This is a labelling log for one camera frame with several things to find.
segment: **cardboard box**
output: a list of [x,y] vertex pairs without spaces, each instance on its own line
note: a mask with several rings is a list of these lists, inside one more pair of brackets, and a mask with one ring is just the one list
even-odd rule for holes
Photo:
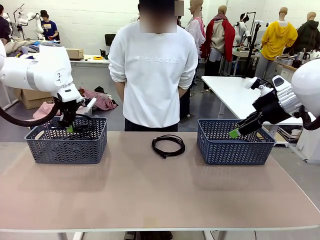
[[69,59],[80,60],[84,58],[84,50],[81,48],[66,48]]
[[39,108],[44,102],[52,102],[54,99],[50,92],[34,91],[27,89],[14,89],[14,95],[23,102],[26,109]]

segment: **plastic basket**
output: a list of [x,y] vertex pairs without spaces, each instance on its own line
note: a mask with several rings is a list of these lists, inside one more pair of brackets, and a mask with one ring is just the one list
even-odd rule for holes
[[[37,164],[97,164],[107,145],[107,119],[92,117],[93,128],[86,133],[94,140],[68,140],[77,134],[59,128],[56,116],[49,122],[35,127],[25,136]],[[76,126],[88,124],[84,117],[76,117]]]
[[208,165],[264,165],[276,140],[263,128],[233,139],[240,120],[199,119],[197,145]]

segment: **yellow jacket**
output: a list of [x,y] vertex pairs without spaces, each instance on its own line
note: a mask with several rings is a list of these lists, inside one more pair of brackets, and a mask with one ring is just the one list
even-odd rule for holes
[[268,60],[275,60],[280,56],[284,47],[291,47],[298,37],[297,30],[290,22],[287,26],[280,26],[278,21],[271,23],[262,37],[262,55]]

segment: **concrete floor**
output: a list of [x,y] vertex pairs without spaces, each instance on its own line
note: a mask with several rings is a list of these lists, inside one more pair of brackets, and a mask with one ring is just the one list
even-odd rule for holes
[[[194,96],[191,98],[191,114],[193,117],[179,124],[180,132],[196,132],[198,128],[197,119],[217,118],[221,101],[212,92],[200,93],[202,83],[199,82],[195,87]],[[110,82],[109,89],[105,89],[112,94],[115,101],[121,105],[121,101],[116,94],[113,84]],[[17,103],[8,111],[11,115],[21,118],[32,118],[35,110],[25,110],[21,103]],[[108,112],[94,112],[94,115],[108,118],[107,127],[109,131],[123,131],[124,117],[122,106]],[[234,115],[225,110],[225,119],[234,119]],[[24,136],[28,129],[18,127],[0,118],[0,142],[24,142]],[[310,197],[314,204],[320,208],[320,166],[308,165],[302,162],[288,148],[274,148],[271,155],[296,181],[302,190]],[[68,239],[72,239],[72,234],[68,234]],[[85,240],[122,240],[123,232],[89,232],[84,236]],[[175,240],[203,240],[203,234],[199,231],[194,232],[174,232]],[[0,240],[57,240],[57,236],[52,233],[10,233],[0,232]],[[229,232],[226,240],[254,240],[253,231]],[[320,239],[320,228],[307,230],[288,230],[288,231],[257,231],[258,240],[318,240]]]

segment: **man in white sweatshirt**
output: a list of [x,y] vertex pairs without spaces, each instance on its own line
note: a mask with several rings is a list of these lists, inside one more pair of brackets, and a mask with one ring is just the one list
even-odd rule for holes
[[198,51],[177,26],[175,0],[139,0],[140,20],[122,27],[109,53],[123,100],[125,131],[177,132],[179,98],[192,83]]

